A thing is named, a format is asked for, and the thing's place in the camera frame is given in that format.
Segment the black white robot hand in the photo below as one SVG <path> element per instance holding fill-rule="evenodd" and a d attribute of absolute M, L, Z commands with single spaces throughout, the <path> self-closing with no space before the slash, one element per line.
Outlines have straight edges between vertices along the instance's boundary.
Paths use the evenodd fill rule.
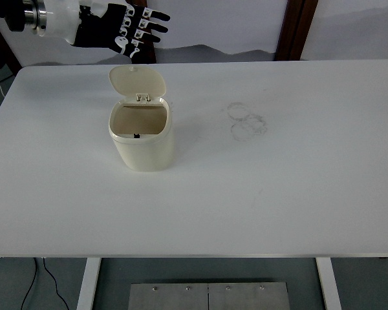
<path fill-rule="evenodd" d="M 127 9 L 127 3 L 133 8 Z M 149 32 L 167 33 L 168 28 L 147 19 L 169 21 L 169 15 L 147 8 L 147 0 L 106 1 L 39 1 L 36 32 L 40 36 L 58 37 L 74 47 L 109 48 L 137 60 L 142 57 L 142 42 L 159 43 Z M 143 19 L 125 19 L 128 28 L 122 31 L 125 15 Z"/>

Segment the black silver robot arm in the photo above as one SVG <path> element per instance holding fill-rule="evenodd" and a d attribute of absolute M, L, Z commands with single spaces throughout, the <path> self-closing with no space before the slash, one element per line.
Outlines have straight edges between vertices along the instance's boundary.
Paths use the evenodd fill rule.
<path fill-rule="evenodd" d="M 154 45 L 170 16 L 129 1 L 0 1 L 0 18 L 12 32 L 30 28 L 78 48 L 106 48 L 133 63 L 152 63 Z"/>

